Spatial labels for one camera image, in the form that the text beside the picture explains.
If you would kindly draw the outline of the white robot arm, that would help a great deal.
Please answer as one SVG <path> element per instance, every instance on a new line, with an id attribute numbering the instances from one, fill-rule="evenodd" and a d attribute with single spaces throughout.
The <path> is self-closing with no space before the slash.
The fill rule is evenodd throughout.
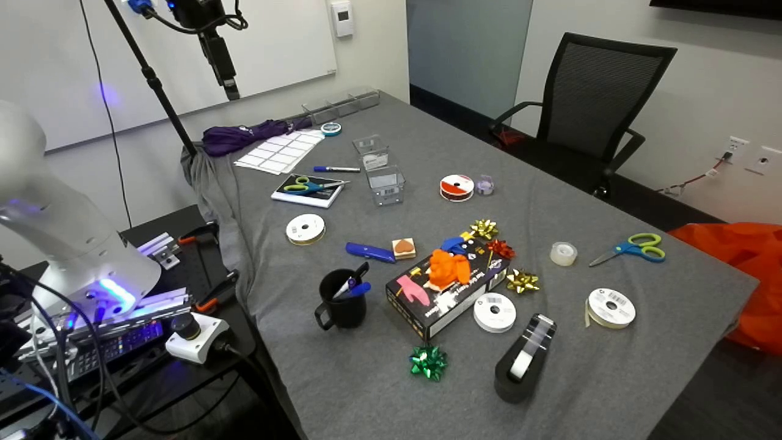
<path id="1" fill-rule="evenodd" d="M 0 225 L 38 247 L 50 268 L 34 298 L 46 310 L 130 313 L 161 280 L 161 268 L 119 241 L 112 221 L 63 183 L 45 160 L 43 126 L 0 103 Z"/>

